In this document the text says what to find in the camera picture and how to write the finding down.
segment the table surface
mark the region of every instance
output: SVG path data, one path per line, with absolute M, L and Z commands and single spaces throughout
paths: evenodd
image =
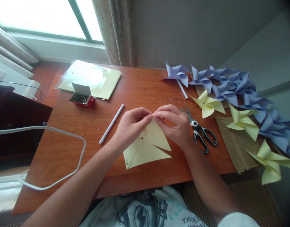
M 61 91 L 50 116 L 48 126 L 83 135 L 87 141 L 83 157 L 84 165 L 115 133 L 121 117 L 127 110 L 145 107 L 152 112 L 165 104 L 177 107 L 186 105 L 198 123 L 209 128 L 216 136 L 218 144 L 209 146 L 206 158 L 219 174 L 236 172 L 229 153 L 217 126 L 215 112 L 202 119 L 202 110 L 190 98 L 184 99 L 175 80 L 168 77 L 167 71 L 102 65 L 122 72 L 118 84 L 109 100 L 96 99 L 92 107 L 84 107 L 69 102 L 71 92 Z M 194 86 L 185 88 L 190 95 L 198 97 Z M 121 104 L 125 107 L 115 121 L 103 144 L 99 141 L 109 126 Z M 187 161 L 180 148 L 167 138 L 172 149 L 165 151 L 172 158 L 146 163 L 126 170 L 124 156 L 121 155 L 101 183 L 95 198 L 102 198 L 138 190 L 192 180 Z M 26 181 L 39 187 L 46 187 L 73 172 L 78 164 L 83 148 L 82 140 L 46 130 L 34 156 Z M 45 190 L 36 191 L 23 186 L 13 214 L 36 210 L 65 181 Z

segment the pinwheel stick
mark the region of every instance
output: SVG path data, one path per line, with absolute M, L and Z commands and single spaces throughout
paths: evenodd
M 180 81 L 179 81 L 179 80 L 176 80 L 176 81 L 177 81 L 177 83 L 179 84 L 179 87 L 180 87 L 180 89 L 182 90 L 182 92 L 183 92 L 183 94 L 184 94 L 184 96 L 185 96 L 185 99 L 187 99 L 187 98 L 188 98 L 188 96 L 187 96 L 187 94 L 186 94 L 186 92 L 185 92 L 185 90 L 184 90 L 184 88 L 183 88 L 182 84 L 180 83 Z

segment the window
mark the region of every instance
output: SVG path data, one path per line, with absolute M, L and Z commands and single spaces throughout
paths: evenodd
M 0 0 L 0 27 L 102 43 L 92 0 Z

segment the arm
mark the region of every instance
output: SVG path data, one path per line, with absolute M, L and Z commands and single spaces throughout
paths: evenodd
M 152 119 L 145 108 L 127 111 L 112 139 L 53 193 L 24 226 L 78 226 L 105 175 Z
M 166 136 L 182 149 L 195 187 L 216 222 L 219 223 L 226 215 L 233 212 L 244 213 L 229 187 L 190 137 L 188 116 L 177 107 L 166 105 L 158 108 L 154 113 L 154 119 Z M 163 119 L 168 119 L 175 125 L 168 126 Z

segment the red box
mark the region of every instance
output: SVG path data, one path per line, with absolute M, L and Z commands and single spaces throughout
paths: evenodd
M 92 103 L 94 102 L 94 98 L 91 96 L 91 91 L 89 86 L 84 86 L 80 84 L 72 83 L 73 89 L 75 90 L 75 93 L 72 95 L 69 101 L 73 102 L 76 105 L 82 105 L 90 107 Z M 87 100 L 83 103 L 75 102 L 76 97 L 78 96 L 87 96 Z

